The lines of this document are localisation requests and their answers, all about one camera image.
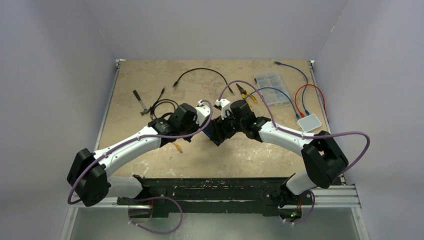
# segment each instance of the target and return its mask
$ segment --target work surface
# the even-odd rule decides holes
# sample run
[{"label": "work surface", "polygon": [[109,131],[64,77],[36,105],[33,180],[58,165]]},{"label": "work surface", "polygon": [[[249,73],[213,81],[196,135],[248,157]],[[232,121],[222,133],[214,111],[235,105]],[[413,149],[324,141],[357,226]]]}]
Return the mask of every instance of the work surface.
[{"label": "work surface", "polygon": [[[301,69],[312,83],[312,76],[306,60],[280,60]],[[244,80],[254,84],[256,73],[278,71],[286,85],[290,97],[294,100],[298,88],[306,84],[302,74],[293,68],[276,65],[273,60],[126,60],[121,62],[116,85],[113,90],[99,149],[119,142],[142,129],[151,121],[148,114],[141,116],[143,110],[132,91],[137,90],[143,103],[151,106],[158,98],[163,87],[166,90],[163,99],[172,99],[177,103],[196,106],[201,99],[212,103],[219,97],[226,85],[215,72],[195,70],[187,73],[179,81],[177,88],[172,85],[178,77],[193,68],[211,68],[220,72],[228,82]],[[253,90],[246,84],[240,84],[249,93]],[[241,99],[235,84],[231,85],[234,95],[225,91],[223,98],[233,102]],[[269,117],[267,109],[256,94],[258,103],[251,103],[251,109],[257,117]],[[316,90],[308,87],[304,95],[306,108],[316,114],[322,126],[314,132],[327,131],[320,101]],[[298,130],[297,119],[290,103],[270,107],[275,121],[283,126]],[[213,109],[213,118],[220,112]],[[156,109],[156,115],[172,112],[170,104],[162,104]],[[215,146],[204,133],[192,138],[192,142],[182,139],[176,141],[183,153],[169,143],[150,151],[119,169],[116,176],[138,174],[149,178],[209,178],[209,177],[288,177],[305,169],[300,156],[279,146],[260,143],[248,139],[243,133],[237,133],[219,147]]]}]

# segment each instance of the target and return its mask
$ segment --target hammer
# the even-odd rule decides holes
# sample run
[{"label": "hammer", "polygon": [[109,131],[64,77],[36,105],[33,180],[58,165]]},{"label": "hammer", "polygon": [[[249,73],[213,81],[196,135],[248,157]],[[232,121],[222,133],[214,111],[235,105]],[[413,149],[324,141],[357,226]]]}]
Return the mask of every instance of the hammer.
[{"label": "hammer", "polygon": [[142,102],[142,99],[140,98],[139,93],[137,92],[137,90],[132,91],[132,93],[134,94],[135,98],[140,102],[141,106],[143,107],[143,111],[140,112],[140,114],[143,116],[145,114],[148,114],[150,112],[150,107],[147,109],[146,106],[144,105],[144,103]]}]

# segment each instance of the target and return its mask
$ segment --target blue cable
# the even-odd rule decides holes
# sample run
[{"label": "blue cable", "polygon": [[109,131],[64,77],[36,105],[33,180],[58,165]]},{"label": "blue cable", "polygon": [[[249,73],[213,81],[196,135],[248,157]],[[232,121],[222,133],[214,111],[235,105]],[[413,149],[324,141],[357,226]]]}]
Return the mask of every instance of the blue cable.
[{"label": "blue cable", "polygon": [[[308,77],[306,76],[306,74],[302,71],[302,70],[300,70],[299,68],[297,68],[297,67],[295,67],[295,66],[292,66],[292,65],[288,65],[288,64],[285,64],[285,63],[282,63],[282,62],[279,62],[279,61],[274,61],[274,63],[275,64],[277,64],[277,65],[283,65],[283,66],[287,66],[287,67],[290,67],[290,68],[292,68],[292,69],[296,69],[297,71],[299,71],[304,77],[305,77],[305,79],[306,79],[306,84],[308,84]],[[305,107],[305,101],[304,101],[304,95],[305,95],[305,91],[306,91],[306,87],[303,89],[303,92],[302,92],[302,105],[303,105],[303,109],[305,109],[305,113],[306,113],[306,115],[309,115],[310,113],[309,113],[309,111],[308,110],[306,110],[306,107]]]},{"label": "blue cable", "polygon": [[[280,90],[280,89],[278,89],[278,88],[275,88],[275,87],[269,87],[269,86],[259,88],[259,89],[258,89],[258,91],[260,91],[260,90],[262,90],[262,89],[273,89],[273,90],[275,90],[275,91],[278,91],[278,92],[280,92],[280,93],[284,94],[284,96],[285,96],[285,97],[286,97],[286,98],[290,101],[291,106],[293,107],[294,113],[296,114],[296,118],[297,118],[297,119],[301,119],[301,116],[299,116],[298,112],[296,111],[295,105],[293,104],[292,100],[290,99],[290,97],[289,97],[289,96],[287,96],[287,94],[286,94],[286,93],[284,93],[283,91],[281,91],[281,90]],[[246,100],[248,97],[250,97],[250,96],[251,96],[252,94],[254,94],[255,92],[256,92],[256,91],[253,91],[251,94],[247,95],[247,96],[244,98],[244,100]]]}]

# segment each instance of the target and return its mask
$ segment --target white enclosure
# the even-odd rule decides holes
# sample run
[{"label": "white enclosure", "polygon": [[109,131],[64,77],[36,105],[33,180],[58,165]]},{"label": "white enclosure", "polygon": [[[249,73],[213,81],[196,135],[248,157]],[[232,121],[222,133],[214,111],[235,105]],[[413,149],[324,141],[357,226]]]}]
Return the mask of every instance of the white enclosure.
[{"label": "white enclosure", "polygon": [[[58,239],[115,59],[308,59],[370,238],[424,239],[422,0],[0,1],[0,239]],[[349,159],[364,141],[337,139]]]}]

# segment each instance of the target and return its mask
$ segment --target pliers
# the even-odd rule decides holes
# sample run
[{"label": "pliers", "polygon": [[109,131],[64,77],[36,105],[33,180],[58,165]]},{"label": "pliers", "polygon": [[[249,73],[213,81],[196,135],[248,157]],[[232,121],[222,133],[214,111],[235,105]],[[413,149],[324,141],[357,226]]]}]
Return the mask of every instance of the pliers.
[{"label": "pliers", "polygon": [[[243,99],[245,99],[250,93],[248,93],[244,88],[242,88],[238,83],[236,83],[235,85],[237,85],[237,88],[238,88],[238,90],[240,91],[240,93],[241,93],[241,97],[243,98]],[[253,102],[255,103],[255,104],[257,104],[258,103],[258,101],[256,100],[256,98],[254,97],[254,96],[252,96],[252,95],[250,95],[250,98],[253,100]]]}]

